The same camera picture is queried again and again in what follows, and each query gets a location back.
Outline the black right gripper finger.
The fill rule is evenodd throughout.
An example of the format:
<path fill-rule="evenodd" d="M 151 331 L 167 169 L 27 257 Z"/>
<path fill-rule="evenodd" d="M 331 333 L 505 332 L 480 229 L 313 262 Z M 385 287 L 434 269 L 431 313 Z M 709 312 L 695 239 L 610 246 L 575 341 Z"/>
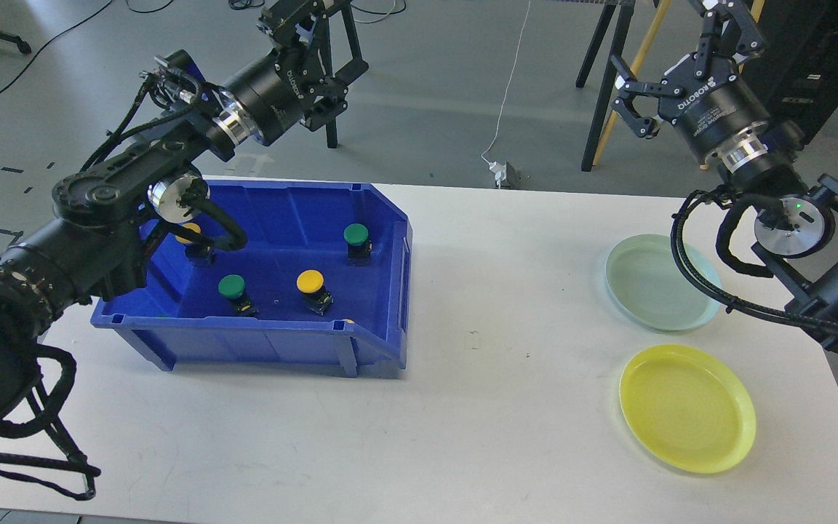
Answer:
<path fill-rule="evenodd" d="M 693 55 L 697 74 L 711 72 L 718 60 L 741 66 L 764 54 L 764 34 L 744 2 L 692 1 L 690 4 L 703 23 Z"/>
<path fill-rule="evenodd" d="M 674 116 L 643 116 L 634 106 L 635 100 L 639 97 L 673 98 L 674 86 L 669 85 L 668 77 L 662 77 L 661 82 L 658 83 L 643 82 L 636 79 L 631 67 L 620 55 L 611 55 L 610 63 L 615 67 L 616 72 L 614 83 L 616 94 L 611 102 L 611 109 L 637 137 L 655 138 L 663 122 L 674 126 Z"/>

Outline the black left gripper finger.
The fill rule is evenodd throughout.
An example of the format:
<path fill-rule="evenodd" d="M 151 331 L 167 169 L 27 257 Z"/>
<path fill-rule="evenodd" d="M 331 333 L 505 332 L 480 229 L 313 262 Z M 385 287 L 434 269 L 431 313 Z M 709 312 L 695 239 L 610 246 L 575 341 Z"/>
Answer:
<path fill-rule="evenodd" d="M 339 1 L 276 1 L 260 10 L 258 28 L 269 39 L 272 54 L 298 46 L 303 32 L 309 35 L 306 49 L 330 55 L 328 20 L 339 10 Z"/>
<path fill-rule="evenodd" d="M 350 59 L 332 65 L 330 18 L 340 14 L 345 24 Z M 349 87 L 369 69 L 360 46 L 352 7 L 315 7 L 311 15 L 311 39 L 306 45 L 303 66 L 303 126 L 316 132 L 336 132 L 337 117 L 347 109 Z"/>

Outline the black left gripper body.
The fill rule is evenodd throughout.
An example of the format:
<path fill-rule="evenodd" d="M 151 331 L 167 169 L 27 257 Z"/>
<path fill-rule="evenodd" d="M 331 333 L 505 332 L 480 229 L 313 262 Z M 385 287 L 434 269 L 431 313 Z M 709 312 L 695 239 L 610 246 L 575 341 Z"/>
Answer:
<path fill-rule="evenodd" d="M 313 111 L 312 90 L 331 73 L 329 51 L 271 51 L 238 70 L 224 87 L 252 117 L 254 139 L 273 145 Z"/>

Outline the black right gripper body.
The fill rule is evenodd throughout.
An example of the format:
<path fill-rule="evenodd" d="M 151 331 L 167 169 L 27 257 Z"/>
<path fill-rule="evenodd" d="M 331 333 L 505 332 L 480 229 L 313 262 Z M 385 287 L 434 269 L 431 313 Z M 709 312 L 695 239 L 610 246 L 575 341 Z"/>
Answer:
<path fill-rule="evenodd" d="M 685 55 L 663 74 L 663 120 L 685 140 L 696 163 L 729 172 L 768 153 L 759 138 L 770 116 L 741 79 L 733 57 L 712 57 L 708 72 Z"/>

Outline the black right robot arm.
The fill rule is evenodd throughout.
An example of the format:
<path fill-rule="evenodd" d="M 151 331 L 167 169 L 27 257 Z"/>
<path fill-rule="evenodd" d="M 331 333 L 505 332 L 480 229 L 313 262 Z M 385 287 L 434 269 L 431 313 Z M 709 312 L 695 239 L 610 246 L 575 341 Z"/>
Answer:
<path fill-rule="evenodd" d="M 615 31 L 605 82 L 610 106 L 639 138 L 671 125 L 698 163 L 716 162 L 722 183 L 695 190 L 672 216 L 671 254 L 679 273 L 726 311 L 802 329 L 838 354 L 838 180 L 808 188 L 794 170 L 801 132 L 772 117 L 743 79 L 744 63 L 765 52 L 765 37 L 741 1 L 695 1 L 701 35 L 695 49 L 653 82 L 638 80 L 622 59 Z M 782 309 L 732 295 L 694 269 L 685 224 L 701 205 L 725 217 L 715 251 L 733 271 L 776 278 L 791 293 Z"/>

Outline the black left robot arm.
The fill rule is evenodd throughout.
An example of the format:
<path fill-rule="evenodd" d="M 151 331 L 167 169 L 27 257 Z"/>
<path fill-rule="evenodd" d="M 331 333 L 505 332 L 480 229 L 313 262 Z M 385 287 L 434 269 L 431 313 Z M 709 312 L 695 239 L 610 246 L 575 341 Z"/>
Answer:
<path fill-rule="evenodd" d="M 295 124 L 327 131 L 350 85 L 368 70 L 349 1 L 276 1 L 263 7 L 266 56 L 216 85 L 192 57 L 158 57 L 117 128 L 51 195 L 55 219 L 0 255 L 0 437 L 43 432 L 63 458 L 0 453 L 0 477 L 77 501 L 93 499 L 100 469 L 60 420 L 76 378 L 70 352 L 38 341 L 70 306 L 112 301 L 143 288 L 161 242 L 176 235 L 210 251 L 235 252 L 247 235 L 210 199 L 193 163 L 205 152 L 232 159 L 253 138 L 272 145 Z M 84 490 L 17 473 L 36 467 L 77 473 Z"/>

